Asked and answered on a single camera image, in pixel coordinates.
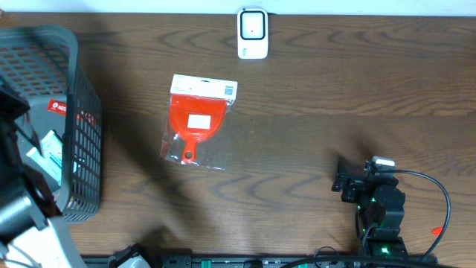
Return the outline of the mint green wipes pack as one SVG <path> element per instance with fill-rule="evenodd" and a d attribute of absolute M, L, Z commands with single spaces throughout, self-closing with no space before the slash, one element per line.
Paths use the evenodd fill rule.
<path fill-rule="evenodd" d="M 58 184 L 62 185 L 62 142 L 57 134 L 50 130 L 40 141 L 42 152 L 35 147 L 30 149 L 26 156 L 32 159 Z"/>

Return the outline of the red dustpan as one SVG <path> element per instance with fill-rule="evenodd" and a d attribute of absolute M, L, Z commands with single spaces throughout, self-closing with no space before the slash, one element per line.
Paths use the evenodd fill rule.
<path fill-rule="evenodd" d="M 180 165 L 224 170 L 238 82 L 174 74 L 160 156 Z"/>

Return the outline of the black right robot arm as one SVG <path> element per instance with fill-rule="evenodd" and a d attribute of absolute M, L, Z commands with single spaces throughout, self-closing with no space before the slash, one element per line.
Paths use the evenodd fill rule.
<path fill-rule="evenodd" d="M 405 216 L 405 194 L 397 188 L 395 169 L 395 161 L 379 156 L 366 162 L 362 172 L 353 169 L 345 159 L 338 161 L 332 190 L 341 194 L 343 202 L 357 206 L 356 231 L 363 255 L 409 257 L 399 236 Z"/>

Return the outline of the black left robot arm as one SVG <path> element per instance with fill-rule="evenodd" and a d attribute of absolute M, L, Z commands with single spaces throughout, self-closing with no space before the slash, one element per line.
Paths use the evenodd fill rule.
<path fill-rule="evenodd" d="M 16 119 L 29 103 L 1 83 L 1 264 L 6 267 L 85 267 L 70 229 L 42 174 L 22 161 L 18 135 L 42 151 L 34 130 Z"/>

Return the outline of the red sticker on table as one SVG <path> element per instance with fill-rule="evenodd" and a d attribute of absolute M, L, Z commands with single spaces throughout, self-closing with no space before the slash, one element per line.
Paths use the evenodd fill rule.
<path fill-rule="evenodd" d="M 443 227 L 437 227 L 431 231 L 432 235 L 438 236 L 443 232 Z"/>

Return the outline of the white barcode scanner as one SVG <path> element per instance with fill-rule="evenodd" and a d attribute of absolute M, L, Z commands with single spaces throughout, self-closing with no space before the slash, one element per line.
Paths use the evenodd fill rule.
<path fill-rule="evenodd" d="M 261 8 L 242 8 L 237 14 L 237 55 L 261 60 L 268 55 L 268 14 Z"/>

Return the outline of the grey plastic basket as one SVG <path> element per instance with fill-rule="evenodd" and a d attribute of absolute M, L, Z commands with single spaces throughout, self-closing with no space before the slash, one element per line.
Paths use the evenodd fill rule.
<path fill-rule="evenodd" d="M 80 65 L 76 36 L 58 25 L 3 28 L 1 83 L 29 103 L 19 127 L 39 141 L 53 130 L 62 142 L 62 185 L 26 156 L 33 146 L 19 135 L 22 161 L 42 174 L 67 223 L 90 220 L 101 203 L 103 106 Z M 49 112 L 50 99 L 67 103 L 67 114 Z"/>

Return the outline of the black mounting rail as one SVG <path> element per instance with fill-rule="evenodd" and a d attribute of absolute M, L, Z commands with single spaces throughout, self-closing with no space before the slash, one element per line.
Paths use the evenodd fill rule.
<path fill-rule="evenodd" d="M 195 254 L 190 250 L 163 249 L 148 252 L 134 244 L 111 255 L 84 255 L 87 267 L 151 267 L 151 268 L 330 268 L 330 267 L 438 267 L 435 257 L 391 257 L 384 248 L 381 257 L 347 255 L 328 246 L 313 255 L 224 255 Z"/>

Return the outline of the red snack stick packet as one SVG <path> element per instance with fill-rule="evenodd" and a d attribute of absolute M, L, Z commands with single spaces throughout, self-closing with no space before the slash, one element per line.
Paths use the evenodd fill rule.
<path fill-rule="evenodd" d="M 54 112 L 56 114 L 66 115 L 67 103 L 59 101 L 59 100 L 50 99 L 47 105 L 47 110 L 49 112 Z"/>

